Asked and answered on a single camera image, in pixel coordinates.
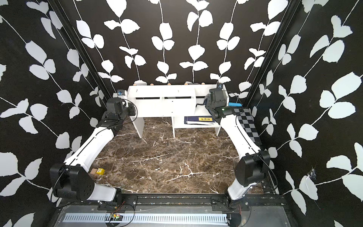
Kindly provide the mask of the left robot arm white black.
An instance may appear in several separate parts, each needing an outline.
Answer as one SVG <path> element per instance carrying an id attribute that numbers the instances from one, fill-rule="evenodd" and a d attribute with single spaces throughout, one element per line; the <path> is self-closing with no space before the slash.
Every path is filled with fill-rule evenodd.
<path id="1" fill-rule="evenodd" d="M 117 189 L 95 183 L 88 174 L 95 158 L 123 128 L 127 117 L 137 118 L 138 109 L 131 101 L 113 97 L 106 103 L 107 110 L 91 136 L 62 164 L 50 168 L 52 196 L 77 201 L 115 200 Z"/>

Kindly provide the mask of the white wooden bookshelf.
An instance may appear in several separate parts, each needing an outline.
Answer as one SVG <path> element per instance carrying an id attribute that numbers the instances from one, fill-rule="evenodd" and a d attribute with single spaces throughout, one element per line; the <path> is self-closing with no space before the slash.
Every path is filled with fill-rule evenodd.
<path id="1" fill-rule="evenodd" d="M 186 116 L 207 116 L 208 110 L 203 105 L 204 98 L 210 89 L 216 88 L 216 84 L 210 85 L 147 85 L 129 86 L 127 99 L 135 104 L 137 117 L 132 116 L 133 125 L 140 138 L 143 137 L 145 118 L 170 117 L 172 129 L 185 128 L 214 128 L 216 135 L 221 126 L 185 124 Z"/>

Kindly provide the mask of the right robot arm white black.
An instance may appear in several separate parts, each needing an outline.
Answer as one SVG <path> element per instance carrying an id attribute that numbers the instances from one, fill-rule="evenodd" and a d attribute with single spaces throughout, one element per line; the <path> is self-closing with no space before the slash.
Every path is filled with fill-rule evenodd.
<path id="1" fill-rule="evenodd" d="M 213 120 L 226 131 L 239 155 L 240 160 L 234 169 L 235 180 L 227 190 L 231 200 L 239 200 L 266 178 L 270 155 L 249 137 L 221 88 L 210 89 L 204 104 Z"/>

